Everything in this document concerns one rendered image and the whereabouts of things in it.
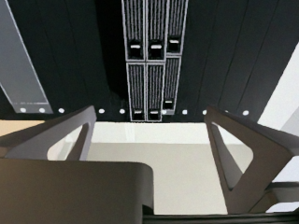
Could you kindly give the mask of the tan flat board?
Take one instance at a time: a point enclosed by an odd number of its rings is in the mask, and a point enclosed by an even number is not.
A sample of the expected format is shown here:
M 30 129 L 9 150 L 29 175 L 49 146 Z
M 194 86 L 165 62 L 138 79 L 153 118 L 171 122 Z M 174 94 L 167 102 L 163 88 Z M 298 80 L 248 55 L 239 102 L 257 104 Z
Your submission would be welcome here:
M 6 133 L 12 133 L 19 129 L 23 129 L 28 126 L 36 125 L 41 121 L 5 121 L 0 120 L 0 135 Z

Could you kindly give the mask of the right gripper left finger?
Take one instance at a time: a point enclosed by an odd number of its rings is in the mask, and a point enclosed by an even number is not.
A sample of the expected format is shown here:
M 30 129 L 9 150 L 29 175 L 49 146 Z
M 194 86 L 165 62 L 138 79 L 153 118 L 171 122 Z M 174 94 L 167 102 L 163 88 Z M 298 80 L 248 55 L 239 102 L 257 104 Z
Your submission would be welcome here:
M 82 126 L 65 161 L 86 161 L 93 138 L 96 116 L 93 105 L 0 135 L 0 156 L 8 159 L 48 160 L 51 147 Z

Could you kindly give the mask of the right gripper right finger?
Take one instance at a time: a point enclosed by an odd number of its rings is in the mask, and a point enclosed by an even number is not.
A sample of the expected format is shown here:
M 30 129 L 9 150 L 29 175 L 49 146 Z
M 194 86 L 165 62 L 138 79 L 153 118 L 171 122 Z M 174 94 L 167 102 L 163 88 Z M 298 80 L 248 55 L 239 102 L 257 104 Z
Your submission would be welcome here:
M 271 189 L 299 189 L 299 136 L 240 118 L 208 105 L 208 141 L 227 214 L 247 213 Z M 219 126 L 249 147 L 253 158 L 243 173 Z

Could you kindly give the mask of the black open-frame rack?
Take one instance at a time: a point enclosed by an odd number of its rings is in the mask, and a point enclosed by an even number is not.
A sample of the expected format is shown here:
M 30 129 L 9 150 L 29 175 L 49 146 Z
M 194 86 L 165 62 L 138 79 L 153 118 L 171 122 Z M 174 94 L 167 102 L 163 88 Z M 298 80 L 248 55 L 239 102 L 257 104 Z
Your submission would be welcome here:
M 299 0 L 189 0 L 175 111 L 131 121 L 121 0 L 0 0 L 0 120 L 259 122 L 299 44 Z

